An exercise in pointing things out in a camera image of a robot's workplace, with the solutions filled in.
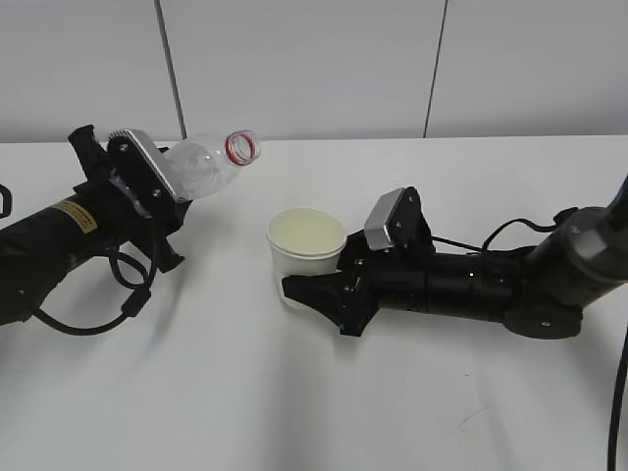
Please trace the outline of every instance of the warning label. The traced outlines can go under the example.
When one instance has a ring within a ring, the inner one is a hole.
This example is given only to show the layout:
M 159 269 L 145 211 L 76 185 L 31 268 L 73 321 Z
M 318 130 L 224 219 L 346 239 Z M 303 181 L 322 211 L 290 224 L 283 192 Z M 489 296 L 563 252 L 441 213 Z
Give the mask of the warning label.
M 51 206 L 51 208 L 63 211 L 72 219 L 74 219 L 75 223 L 78 224 L 84 234 L 89 234 L 92 231 L 98 229 L 98 224 L 96 224 L 96 220 L 93 218 L 93 216 L 89 214 L 89 211 L 87 211 L 79 204 L 74 203 L 73 201 L 60 201 L 57 204 Z

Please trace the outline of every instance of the paper cup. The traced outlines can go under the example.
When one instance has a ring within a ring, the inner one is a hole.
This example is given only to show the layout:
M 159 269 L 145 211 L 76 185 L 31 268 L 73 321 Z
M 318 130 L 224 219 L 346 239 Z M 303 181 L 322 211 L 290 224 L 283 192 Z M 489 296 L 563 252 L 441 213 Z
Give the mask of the paper cup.
M 290 307 L 307 309 L 286 298 L 282 279 L 290 275 L 328 275 L 336 271 L 346 244 L 346 232 L 334 216 L 313 208 L 291 208 L 273 218 L 266 230 L 271 245 L 275 280 L 282 300 Z

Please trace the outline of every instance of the black cable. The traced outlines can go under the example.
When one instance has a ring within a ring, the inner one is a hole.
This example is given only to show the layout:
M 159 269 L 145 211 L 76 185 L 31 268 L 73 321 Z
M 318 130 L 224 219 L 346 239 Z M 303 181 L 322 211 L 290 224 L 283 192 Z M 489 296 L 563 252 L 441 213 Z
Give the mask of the black cable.
M 532 221 L 530 221 L 528 219 L 524 219 L 524 218 L 513 219 L 512 221 L 508 221 L 507 223 L 503 223 L 501 226 L 499 226 L 497 229 L 495 229 L 491 235 L 489 235 L 487 237 L 487 239 L 482 244 L 482 251 L 483 252 L 488 251 L 489 250 L 489 245 L 491 245 L 491 242 L 493 240 L 495 240 L 495 238 L 497 236 L 499 236 L 499 234 L 504 229 L 506 229 L 508 226 L 510 226 L 512 224 L 515 224 L 515 223 L 525 224 L 528 228 L 532 229 L 533 231 L 536 231 L 537 233 L 551 233 L 557 227 L 557 225 L 539 226 L 538 224 L 535 224 Z
M 155 280 L 155 276 L 157 274 L 158 231 L 159 231 L 159 228 L 157 227 L 157 223 L 151 222 L 150 233 L 151 233 L 151 239 L 152 239 L 152 253 L 151 253 L 151 259 L 150 259 L 149 271 L 146 271 L 146 268 L 139 261 L 132 258 L 130 255 L 120 252 L 119 247 L 114 251 L 96 253 L 94 255 L 94 256 L 106 256 L 109 259 L 109 264 L 111 266 L 111 270 L 114 275 L 114 278 L 123 287 L 133 289 L 133 294 L 135 294 L 139 290 L 145 291 L 145 293 L 143 294 L 147 293 L 148 296 L 144 297 L 144 302 L 145 300 L 148 299 L 148 297 L 150 297 L 150 287 L 152 286 Z M 120 262 L 126 263 L 132 268 L 136 269 L 136 271 L 143 278 L 143 282 L 137 284 L 137 283 L 131 283 L 127 279 L 125 279 L 120 270 L 120 266 L 119 266 Z M 17 303 L 19 303 L 23 308 L 29 311 L 33 317 L 39 319 L 48 327 L 51 327 L 52 329 L 59 331 L 63 334 L 67 334 L 69 336 L 86 337 L 86 336 L 96 336 L 99 334 L 104 334 L 105 332 L 111 331 L 112 329 L 118 327 L 127 318 L 129 318 L 129 316 L 134 316 L 136 314 L 136 312 L 133 312 L 133 311 L 129 312 L 125 308 L 127 304 L 129 303 L 129 301 L 132 299 L 133 297 L 133 294 L 132 294 L 130 298 L 127 300 L 127 302 L 123 304 L 122 314 L 120 314 L 117 318 L 115 318 L 111 322 L 108 322 L 107 324 L 103 324 L 102 326 L 97 326 L 97 327 L 87 327 L 87 328 L 74 327 L 74 326 L 69 326 L 68 324 L 64 324 L 63 322 L 58 321 L 54 317 L 51 317 L 41 308 L 31 303 L 23 294 L 21 294 L 20 292 L 16 290 L 0 288 L 0 291 L 4 292 L 5 294 L 8 294 Z
M 466 243 L 457 242 L 455 240 L 449 240 L 448 238 L 436 237 L 435 235 L 432 236 L 432 240 L 434 242 L 444 243 L 446 245 L 451 245 L 453 247 L 458 247 L 458 248 L 464 248 L 466 250 L 471 250 L 472 252 L 481 252 L 482 251 L 482 249 L 480 247 L 474 247 L 473 245 L 468 245 Z
M 0 210 L 0 219 L 11 216 L 13 210 L 13 194 L 11 190 L 0 184 L 0 196 L 2 196 L 2 209 Z
M 628 330 L 624 337 L 624 346 L 621 349 L 617 376 L 615 378 L 615 390 L 612 395 L 610 407 L 610 425 L 608 427 L 608 455 L 606 470 L 615 471 L 617 468 L 617 438 L 619 436 L 619 420 L 621 419 L 621 405 L 626 388 L 626 373 L 628 373 Z

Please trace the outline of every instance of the clear plastic bottle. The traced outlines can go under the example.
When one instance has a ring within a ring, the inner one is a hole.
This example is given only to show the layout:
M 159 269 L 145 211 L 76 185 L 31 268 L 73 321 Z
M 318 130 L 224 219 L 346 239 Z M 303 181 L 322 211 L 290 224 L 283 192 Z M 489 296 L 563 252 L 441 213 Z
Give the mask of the clear plastic bottle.
M 193 200 L 223 189 L 261 153 L 252 131 L 236 131 L 226 138 L 198 134 L 175 144 L 164 155 L 181 182 L 180 200 Z

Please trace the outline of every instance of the table surface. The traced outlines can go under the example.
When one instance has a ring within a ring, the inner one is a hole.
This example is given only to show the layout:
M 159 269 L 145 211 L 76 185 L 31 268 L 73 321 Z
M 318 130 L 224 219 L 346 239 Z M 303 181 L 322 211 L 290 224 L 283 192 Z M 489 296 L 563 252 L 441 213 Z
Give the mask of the table surface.
M 304 205 L 356 231 L 381 194 L 415 185 L 435 235 L 478 244 L 514 217 L 549 224 L 563 208 L 606 205 L 627 148 L 628 136 L 266 143 L 191 206 L 171 237 L 187 260 L 158 276 L 138 318 L 97 338 L 34 319 L 0 329 L 0 469 L 603 469 L 628 288 L 591 306 L 571 340 L 386 310 L 343 338 L 283 307 L 265 228 Z M 69 145 L 0 155 L 9 222 L 82 180 Z M 497 246 L 540 239 L 512 228 Z M 87 327 L 126 295 L 99 260 L 44 307 Z

